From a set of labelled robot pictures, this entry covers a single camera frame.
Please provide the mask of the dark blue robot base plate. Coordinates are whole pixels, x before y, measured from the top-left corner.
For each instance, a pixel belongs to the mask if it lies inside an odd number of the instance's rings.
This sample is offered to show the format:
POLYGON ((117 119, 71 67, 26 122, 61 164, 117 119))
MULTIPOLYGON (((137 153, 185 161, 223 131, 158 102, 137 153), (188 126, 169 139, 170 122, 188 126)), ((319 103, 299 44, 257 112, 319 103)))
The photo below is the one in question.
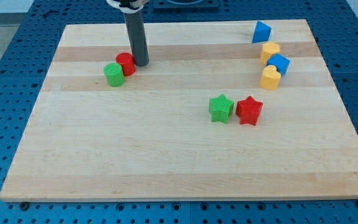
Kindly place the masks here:
POLYGON ((154 11, 167 11, 171 9, 219 9, 221 0, 153 0, 154 11))

